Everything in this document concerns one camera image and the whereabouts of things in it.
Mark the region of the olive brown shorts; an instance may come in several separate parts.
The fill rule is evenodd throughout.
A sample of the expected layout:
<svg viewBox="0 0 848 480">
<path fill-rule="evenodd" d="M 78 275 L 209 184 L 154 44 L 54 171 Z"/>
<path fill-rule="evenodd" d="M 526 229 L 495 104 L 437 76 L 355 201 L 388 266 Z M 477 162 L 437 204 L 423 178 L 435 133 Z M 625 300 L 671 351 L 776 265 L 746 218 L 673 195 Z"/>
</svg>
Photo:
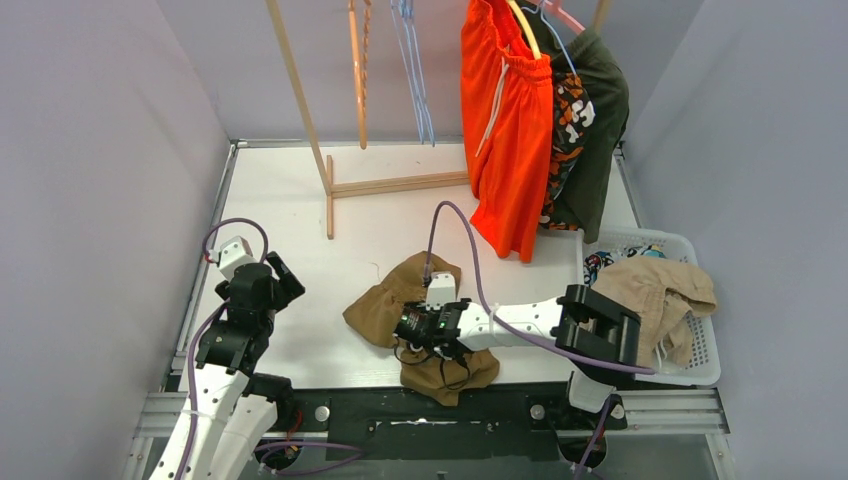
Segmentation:
<svg viewBox="0 0 848 480">
<path fill-rule="evenodd" d="M 424 269 L 426 253 L 421 251 L 395 266 L 383 280 L 370 287 L 342 313 L 344 321 L 370 344 L 394 352 L 401 363 L 401 384 L 428 396 L 446 407 L 459 404 L 460 393 L 489 386 L 500 373 L 500 362 L 488 350 L 457 360 L 429 358 L 425 351 L 414 352 L 406 342 L 393 336 L 402 308 L 408 302 L 426 298 Z"/>
</svg>

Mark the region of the wooden clothes hanger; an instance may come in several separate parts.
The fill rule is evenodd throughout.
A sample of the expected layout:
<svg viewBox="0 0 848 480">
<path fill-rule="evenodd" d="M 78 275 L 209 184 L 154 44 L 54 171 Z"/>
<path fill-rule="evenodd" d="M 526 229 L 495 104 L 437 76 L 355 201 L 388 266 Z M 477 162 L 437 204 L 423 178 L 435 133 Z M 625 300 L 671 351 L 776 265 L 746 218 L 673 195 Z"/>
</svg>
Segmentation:
<svg viewBox="0 0 848 480">
<path fill-rule="evenodd" d="M 367 132 L 367 64 L 373 2 L 371 0 L 348 2 L 349 32 L 351 39 L 354 91 L 357 104 L 359 146 L 368 145 Z"/>
</svg>

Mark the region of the red orange shorts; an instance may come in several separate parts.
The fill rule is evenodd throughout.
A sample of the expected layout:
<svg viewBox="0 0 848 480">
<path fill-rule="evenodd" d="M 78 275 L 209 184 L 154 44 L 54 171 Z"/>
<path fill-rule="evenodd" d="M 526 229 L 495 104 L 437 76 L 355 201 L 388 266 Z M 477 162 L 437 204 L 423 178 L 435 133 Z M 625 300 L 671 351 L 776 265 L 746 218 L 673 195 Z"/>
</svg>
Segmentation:
<svg viewBox="0 0 848 480">
<path fill-rule="evenodd" d="M 472 225 L 506 258 L 532 261 L 553 130 L 550 58 L 524 37 L 506 1 L 471 1 L 460 35 L 465 158 L 478 206 Z"/>
</svg>

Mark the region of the comic print shorts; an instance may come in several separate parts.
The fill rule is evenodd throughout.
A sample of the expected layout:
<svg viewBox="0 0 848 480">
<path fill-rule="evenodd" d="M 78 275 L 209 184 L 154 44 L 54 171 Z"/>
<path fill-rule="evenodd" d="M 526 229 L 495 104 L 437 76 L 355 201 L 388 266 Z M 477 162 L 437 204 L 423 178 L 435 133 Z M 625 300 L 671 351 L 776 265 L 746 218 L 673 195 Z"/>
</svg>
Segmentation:
<svg viewBox="0 0 848 480">
<path fill-rule="evenodd" d="M 627 246 L 611 251 L 599 250 L 586 256 L 583 261 L 584 284 L 591 286 L 597 280 L 599 272 L 617 261 L 634 256 L 665 258 L 661 247 L 656 244 Z"/>
</svg>

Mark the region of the cream wooden hanger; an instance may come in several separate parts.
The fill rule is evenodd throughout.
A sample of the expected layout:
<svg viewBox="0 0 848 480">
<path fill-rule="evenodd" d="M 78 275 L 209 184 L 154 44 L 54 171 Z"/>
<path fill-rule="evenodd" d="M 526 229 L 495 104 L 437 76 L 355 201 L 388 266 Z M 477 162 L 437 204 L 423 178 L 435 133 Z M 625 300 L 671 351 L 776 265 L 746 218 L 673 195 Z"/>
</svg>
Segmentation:
<svg viewBox="0 0 848 480">
<path fill-rule="evenodd" d="M 530 26 L 530 23 L 528 22 L 524 11 L 521 9 L 519 4 L 515 0 L 506 0 L 506 4 L 508 5 L 513 15 L 515 16 L 518 24 L 520 25 L 520 28 L 524 36 L 526 37 L 526 43 L 532 52 L 533 58 L 535 60 L 540 60 L 542 54 L 539 49 L 536 37 L 533 33 L 532 27 Z"/>
</svg>

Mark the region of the beige shorts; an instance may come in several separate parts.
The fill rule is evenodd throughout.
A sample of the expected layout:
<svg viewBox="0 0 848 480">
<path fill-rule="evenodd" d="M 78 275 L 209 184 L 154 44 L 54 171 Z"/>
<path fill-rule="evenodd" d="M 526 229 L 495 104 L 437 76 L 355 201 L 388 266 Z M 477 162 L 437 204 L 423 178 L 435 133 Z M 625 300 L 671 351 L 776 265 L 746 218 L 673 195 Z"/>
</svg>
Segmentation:
<svg viewBox="0 0 848 480">
<path fill-rule="evenodd" d="M 694 334 L 686 318 L 709 316 L 718 306 L 707 272 L 654 256 L 633 256 L 601 268 L 591 289 L 639 315 L 636 364 L 643 368 L 656 359 L 688 365 Z"/>
</svg>

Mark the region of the white plastic basket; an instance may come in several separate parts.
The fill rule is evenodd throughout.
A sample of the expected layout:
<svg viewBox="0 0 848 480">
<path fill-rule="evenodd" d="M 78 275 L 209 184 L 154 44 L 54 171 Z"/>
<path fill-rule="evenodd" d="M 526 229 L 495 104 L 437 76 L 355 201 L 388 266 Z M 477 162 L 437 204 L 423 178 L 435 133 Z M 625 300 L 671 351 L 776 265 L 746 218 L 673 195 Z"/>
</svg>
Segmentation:
<svg viewBox="0 0 848 480">
<path fill-rule="evenodd" d="M 659 245 L 666 259 L 700 267 L 694 247 L 686 238 L 658 230 L 626 227 L 603 229 L 596 242 L 585 246 L 585 253 L 588 256 L 599 250 L 611 251 L 650 244 Z M 654 365 L 649 367 L 654 373 L 639 375 L 639 380 L 681 386 L 709 386 L 718 381 L 721 366 L 711 315 L 703 318 L 688 316 L 686 321 L 694 334 L 693 357 L 689 364 L 680 367 L 670 361 L 656 359 Z"/>
</svg>

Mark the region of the light blue wire hanger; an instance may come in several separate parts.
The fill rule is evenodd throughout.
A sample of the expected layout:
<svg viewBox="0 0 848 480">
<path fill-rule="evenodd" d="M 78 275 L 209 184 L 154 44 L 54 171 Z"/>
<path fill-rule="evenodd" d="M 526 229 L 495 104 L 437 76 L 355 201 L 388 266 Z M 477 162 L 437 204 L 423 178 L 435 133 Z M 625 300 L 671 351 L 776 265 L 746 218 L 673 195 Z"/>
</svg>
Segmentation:
<svg viewBox="0 0 848 480">
<path fill-rule="evenodd" d="M 416 91 L 415 91 L 414 76 L 410 72 L 410 62 L 409 62 L 409 59 L 408 59 L 408 56 L 407 56 L 408 43 L 404 40 L 404 34 L 402 33 L 402 26 L 403 26 L 404 20 L 403 20 L 403 14 L 402 14 L 401 7 L 403 5 L 403 1 L 391 0 L 389 2 L 389 4 L 390 4 L 390 11 L 391 11 L 391 16 L 392 16 L 393 26 L 394 26 L 394 29 L 395 29 L 395 34 L 396 34 L 396 38 L 397 38 L 397 42 L 398 42 L 398 47 L 399 47 L 399 50 L 400 50 L 400 56 L 401 56 L 401 60 L 402 60 L 403 66 L 404 66 L 404 72 L 405 72 L 405 75 L 406 75 L 407 84 L 408 84 L 408 88 L 409 88 L 410 98 L 411 98 L 411 102 L 412 102 L 413 116 L 414 116 L 414 120 L 415 120 L 415 124 L 416 124 L 416 129 L 417 129 L 417 132 L 418 132 L 418 138 L 419 138 L 419 142 L 421 144 L 423 144 L 424 143 L 424 130 L 423 130 L 423 125 L 422 125 L 422 120 L 421 120 L 421 114 L 420 114 L 420 111 L 419 111 L 417 94 L 416 94 Z"/>
</svg>

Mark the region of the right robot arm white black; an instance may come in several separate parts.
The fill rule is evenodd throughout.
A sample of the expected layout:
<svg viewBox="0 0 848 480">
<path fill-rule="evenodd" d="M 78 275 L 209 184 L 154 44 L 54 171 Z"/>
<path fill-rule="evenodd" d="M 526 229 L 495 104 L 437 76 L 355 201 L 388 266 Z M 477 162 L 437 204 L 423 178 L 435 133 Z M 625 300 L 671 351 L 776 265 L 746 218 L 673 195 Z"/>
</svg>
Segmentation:
<svg viewBox="0 0 848 480">
<path fill-rule="evenodd" d="M 408 302 L 394 336 L 445 360 L 463 360 L 496 347 L 539 347 L 569 359 L 562 411 L 571 424 L 590 425 L 615 389 L 653 369 L 638 363 L 641 318 L 586 285 L 521 305 L 488 306 L 469 298 Z"/>
</svg>

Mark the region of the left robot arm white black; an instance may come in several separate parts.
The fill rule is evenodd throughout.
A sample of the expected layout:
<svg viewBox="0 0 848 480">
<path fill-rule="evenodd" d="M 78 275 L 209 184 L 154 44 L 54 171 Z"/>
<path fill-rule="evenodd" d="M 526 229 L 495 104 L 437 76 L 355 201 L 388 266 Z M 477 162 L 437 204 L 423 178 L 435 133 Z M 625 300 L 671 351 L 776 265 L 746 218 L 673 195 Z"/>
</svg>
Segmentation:
<svg viewBox="0 0 848 480">
<path fill-rule="evenodd" d="M 281 257 L 234 269 L 216 292 L 223 304 L 191 345 L 189 392 L 154 479 L 236 479 L 262 436 L 297 418 L 290 379 L 259 373 L 276 314 L 305 288 Z"/>
</svg>

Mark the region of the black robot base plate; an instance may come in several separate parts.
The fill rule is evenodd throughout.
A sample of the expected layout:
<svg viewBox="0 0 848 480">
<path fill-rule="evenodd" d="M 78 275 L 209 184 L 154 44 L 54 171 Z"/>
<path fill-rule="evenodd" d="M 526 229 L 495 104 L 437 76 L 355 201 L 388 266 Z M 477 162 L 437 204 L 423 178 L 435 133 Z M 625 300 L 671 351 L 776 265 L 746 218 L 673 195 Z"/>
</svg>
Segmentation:
<svg viewBox="0 0 848 480">
<path fill-rule="evenodd" d="M 518 458 L 565 460 L 592 474 L 606 434 L 624 418 L 566 403 L 567 383 L 500 384 L 460 393 L 446 407 L 407 388 L 297 390 L 297 418 L 273 428 L 254 451 L 279 477 L 324 474 L 357 461 Z"/>
</svg>

